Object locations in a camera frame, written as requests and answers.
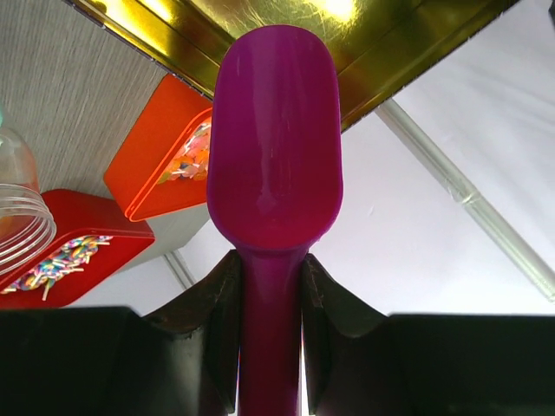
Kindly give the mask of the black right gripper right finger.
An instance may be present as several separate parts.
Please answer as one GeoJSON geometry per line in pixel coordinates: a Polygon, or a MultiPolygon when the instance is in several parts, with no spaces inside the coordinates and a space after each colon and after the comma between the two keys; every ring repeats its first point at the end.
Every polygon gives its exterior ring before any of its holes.
{"type": "Polygon", "coordinates": [[[301,271],[313,415],[551,415],[554,320],[384,315],[308,255],[301,271]]]}

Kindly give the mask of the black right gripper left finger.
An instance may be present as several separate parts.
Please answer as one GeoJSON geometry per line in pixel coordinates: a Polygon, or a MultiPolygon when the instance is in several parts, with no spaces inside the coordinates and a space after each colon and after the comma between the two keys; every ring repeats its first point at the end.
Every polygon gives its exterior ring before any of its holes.
{"type": "Polygon", "coordinates": [[[227,415],[236,403],[241,261],[139,316],[127,307],[1,314],[4,415],[227,415]]]}

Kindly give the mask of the clear plastic jar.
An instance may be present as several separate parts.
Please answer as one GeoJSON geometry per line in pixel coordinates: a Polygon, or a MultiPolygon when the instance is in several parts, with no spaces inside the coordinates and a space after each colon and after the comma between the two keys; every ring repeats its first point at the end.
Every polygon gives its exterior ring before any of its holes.
{"type": "Polygon", "coordinates": [[[40,254],[56,222],[40,193],[36,161],[10,115],[1,110],[1,275],[40,254]]]}

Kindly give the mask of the orange candy box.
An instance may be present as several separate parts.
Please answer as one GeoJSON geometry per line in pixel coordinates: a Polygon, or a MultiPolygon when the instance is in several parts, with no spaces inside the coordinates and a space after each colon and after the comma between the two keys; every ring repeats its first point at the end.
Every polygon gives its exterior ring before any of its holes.
{"type": "Polygon", "coordinates": [[[206,180],[167,179],[183,161],[185,144],[212,116],[212,103],[166,75],[104,174],[112,196],[132,222],[206,202],[206,180]]]}

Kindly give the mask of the purple plastic scoop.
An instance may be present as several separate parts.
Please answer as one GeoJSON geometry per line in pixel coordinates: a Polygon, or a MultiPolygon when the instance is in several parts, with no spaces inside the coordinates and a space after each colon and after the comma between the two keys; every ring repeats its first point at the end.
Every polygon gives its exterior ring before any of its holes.
{"type": "Polygon", "coordinates": [[[291,25],[241,36],[218,73],[207,182],[212,221],[242,262],[241,415],[298,412],[301,265],[342,199],[330,52],[291,25]]]}

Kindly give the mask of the gold tin of star candies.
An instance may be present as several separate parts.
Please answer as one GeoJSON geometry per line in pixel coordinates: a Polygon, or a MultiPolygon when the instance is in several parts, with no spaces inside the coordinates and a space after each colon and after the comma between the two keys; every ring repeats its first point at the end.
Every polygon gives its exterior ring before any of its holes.
{"type": "Polygon", "coordinates": [[[343,128],[451,54],[512,7],[509,1],[77,1],[75,8],[212,96],[225,52],[272,24],[311,31],[339,81],[343,128]]]}

